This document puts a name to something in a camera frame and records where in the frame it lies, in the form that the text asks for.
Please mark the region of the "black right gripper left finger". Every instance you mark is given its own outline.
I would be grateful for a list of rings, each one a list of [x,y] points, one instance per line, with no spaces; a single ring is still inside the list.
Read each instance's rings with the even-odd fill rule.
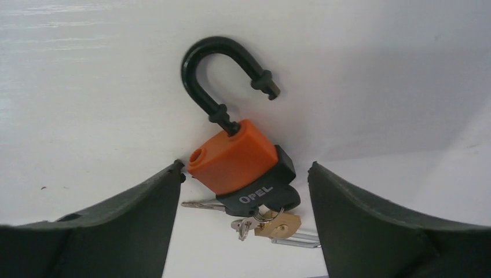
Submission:
[[[1,226],[2,277],[161,277],[183,163],[55,221]]]

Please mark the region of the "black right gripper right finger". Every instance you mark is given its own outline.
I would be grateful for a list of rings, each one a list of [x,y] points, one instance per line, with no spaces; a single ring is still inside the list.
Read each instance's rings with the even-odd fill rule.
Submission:
[[[310,198],[329,277],[489,277],[490,228],[400,206],[313,163]]]

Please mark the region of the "small brass padlock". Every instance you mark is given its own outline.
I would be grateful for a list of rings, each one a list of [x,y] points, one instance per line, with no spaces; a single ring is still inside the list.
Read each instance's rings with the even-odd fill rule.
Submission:
[[[254,229],[254,235],[270,239],[271,243],[300,248],[320,248],[318,235],[300,232],[302,226],[301,217],[289,213],[277,213],[268,211],[267,217],[273,220],[259,224]]]

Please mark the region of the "orange black key fob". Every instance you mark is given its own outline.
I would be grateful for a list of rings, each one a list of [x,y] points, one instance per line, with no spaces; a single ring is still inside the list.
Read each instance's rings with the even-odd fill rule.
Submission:
[[[296,172],[285,150],[273,144],[250,120],[232,121],[227,106],[216,102],[199,83],[199,64],[212,54],[231,58],[249,76],[251,87],[270,100],[280,95],[272,73],[238,42],[211,36],[194,43],[182,60],[182,84],[221,131],[191,154],[188,173],[210,189],[232,216],[251,217],[261,206],[275,212],[298,207],[301,197],[291,184]]]

